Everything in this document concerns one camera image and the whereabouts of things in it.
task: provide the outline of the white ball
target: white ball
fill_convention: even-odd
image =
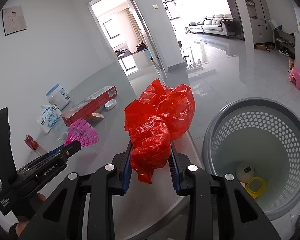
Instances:
[[[238,181],[247,184],[254,176],[256,170],[249,163],[241,163],[236,169],[236,176]]]

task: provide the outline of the gray floor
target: gray floor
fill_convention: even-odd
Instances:
[[[190,133],[199,152],[213,116],[225,105],[241,98],[276,100],[300,118],[300,90],[288,82],[288,57],[276,50],[249,49],[244,41],[213,34],[185,34],[181,41],[187,67],[171,67],[167,73],[159,70],[159,74],[168,86],[182,83],[191,86],[196,110]],[[300,202],[291,212],[273,221],[282,240],[292,236],[299,213]],[[149,239],[173,238],[169,234],[175,231],[173,228],[181,230],[182,221],[183,218],[177,219],[175,226]],[[182,234],[173,236],[184,239]]]

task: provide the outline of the curtain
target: curtain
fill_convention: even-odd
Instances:
[[[136,19],[134,18],[133,14],[130,13],[129,8],[126,8],[126,13],[129,17],[129,20],[130,20],[132,28],[136,34],[138,42],[144,41],[144,38],[143,38],[141,32],[139,31],[139,26],[136,22]]]

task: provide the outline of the barcode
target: barcode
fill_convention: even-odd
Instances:
[[[115,88],[108,92],[109,97],[112,97],[115,94]]]

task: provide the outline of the small red box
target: small red box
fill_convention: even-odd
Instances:
[[[92,113],[105,105],[110,99],[115,98],[117,95],[118,93],[115,86],[104,87],[86,98],[75,108],[63,114],[62,119],[66,126],[70,127],[73,122],[80,118],[87,119]]]

